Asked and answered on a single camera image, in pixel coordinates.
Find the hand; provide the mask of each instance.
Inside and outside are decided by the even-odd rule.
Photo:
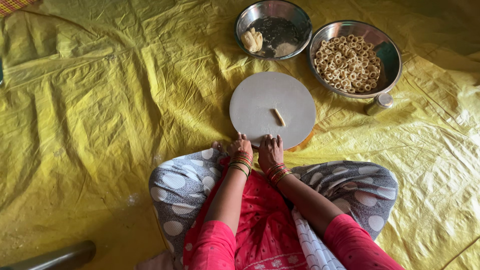
[[[233,154],[239,150],[247,151],[253,156],[253,150],[250,141],[247,140],[247,136],[245,134],[240,132],[238,132],[238,139],[232,142],[232,144],[227,148],[227,151],[231,157],[233,157]]]
[[[283,163],[283,141],[280,135],[272,139],[272,135],[265,135],[258,147],[258,164],[266,174],[273,165]]]

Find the bowl rim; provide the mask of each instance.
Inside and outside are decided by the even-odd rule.
[[[310,57],[310,51],[312,50],[312,46],[313,46],[313,38],[320,32],[322,31],[324,28],[326,28],[327,26],[329,25],[332,25],[332,24],[336,24],[336,23],[342,23],[342,22],[355,22],[355,23],[361,23],[361,24],[364,24],[364,25],[368,25],[368,26],[371,26],[375,29],[377,29],[378,31],[380,31],[382,34],[384,34],[387,39],[393,44],[393,46],[395,47],[395,50],[397,52],[397,55],[398,55],[398,60],[399,60],[399,63],[400,63],[400,69],[398,70],[398,74],[396,75],[396,78],[395,80],[389,85],[387,86],[384,90],[382,91],[379,91],[379,92],[375,92],[375,93],[371,93],[369,95],[354,95],[354,94],[351,94],[351,93],[345,93],[345,92],[342,92],[342,91],[338,91],[337,89],[331,87],[330,85],[327,84],[326,81],[324,81],[320,75],[317,73],[317,70],[313,67],[313,60],[312,58]],[[377,95],[381,94],[381,93],[386,93],[390,90],[392,90],[392,88],[397,84],[397,82],[400,80],[400,77],[402,75],[402,70],[403,70],[403,61],[402,61],[402,54],[400,53],[400,50],[398,49],[398,46],[396,45],[396,43],[382,30],[378,29],[377,27],[371,25],[371,24],[368,24],[368,23],[365,23],[365,22],[361,22],[361,21],[355,21],[355,20],[339,20],[339,21],[334,21],[334,22],[330,22],[330,23],[327,23],[325,25],[323,25],[322,27],[320,27],[317,31],[315,31],[315,33],[313,34],[312,38],[310,39],[310,42],[308,43],[308,46],[307,46],[307,62],[308,62],[308,66],[310,67],[310,71],[313,72],[313,75],[315,76],[315,78],[317,78],[317,80],[323,85],[325,86],[325,88],[327,88],[328,90],[332,91],[332,92],[335,92],[339,95],[342,95],[342,96],[345,96],[345,97],[349,97],[349,98],[374,98],[376,97]]]
[[[242,14],[245,13],[245,11],[247,11],[249,8],[251,8],[253,5],[256,5],[258,3],[261,3],[261,2],[266,2],[266,1],[277,1],[277,2],[286,2],[286,3],[289,3],[290,5],[293,5],[295,7],[297,7],[302,13],[303,15],[308,19],[308,27],[309,27],[309,30],[310,30],[310,33],[308,35],[308,38],[304,41],[303,45],[301,46],[301,48],[298,48],[296,51],[294,51],[293,53],[291,54],[288,54],[288,55],[285,55],[285,56],[282,56],[282,57],[265,57],[265,56],[261,56],[261,55],[257,55],[257,54],[254,54],[254,53],[251,53],[250,51],[248,51],[247,49],[245,49],[245,47],[243,46],[243,43],[242,41],[240,40],[240,37],[238,36],[238,33],[237,33],[237,29],[238,29],[238,23],[239,23],[239,20],[240,20],[240,17]],[[310,17],[308,16],[308,14],[301,8],[299,7],[298,5],[292,3],[292,2],[289,2],[289,1],[285,1],[285,0],[260,0],[260,1],[257,1],[253,4],[250,4],[248,5],[246,8],[244,8],[240,13],[239,15],[237,16],[237,19],[235,20],[235,23],[233,24],[233,36],[235,37],[235,41],[237,42],[237,44],[240,46],[240,48],[246,52],[247,54],[253,56],[253,57],[256,57],[256,58],[259,58],[259,59],[263,59],[263,60],[270,60],[270,61],[278,61],[278,60],[284,60],[284,59],[287,59],[287,58],[290,58],[290,57],[293,57],[299,53],[301,53],[309,44],[310,44],[310,41],[312,39],[312,32],[313,31],[313,26],[312,26],[312,21],[310,20]]]

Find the flour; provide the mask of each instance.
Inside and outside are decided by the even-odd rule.
[[[293,53],[297,46],[290,43],[282,43],[275,48],[275,57],[282,57]]]

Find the container lid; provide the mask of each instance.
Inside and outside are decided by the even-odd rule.
[[[377,103],[384,108],[390,108],[393,106],[393,97],[387,93],[381,93],[377,96]]]

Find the floor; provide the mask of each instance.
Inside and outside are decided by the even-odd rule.
[[[395,105],[322,87],[304,53],[247,56],[233,38],[254,0],[43,0],[1,19],[0,264],[91,239],[84,269],[132,269],[165,249],[151,170],[229,141],[228,105],[247,76],[299,79],[317,108],[288,166],[365,160],[400,192],[377,243],[406,269],[480,269],[480,4],[474,0],[295,0],[313,29],[373,24],[399,46]]]

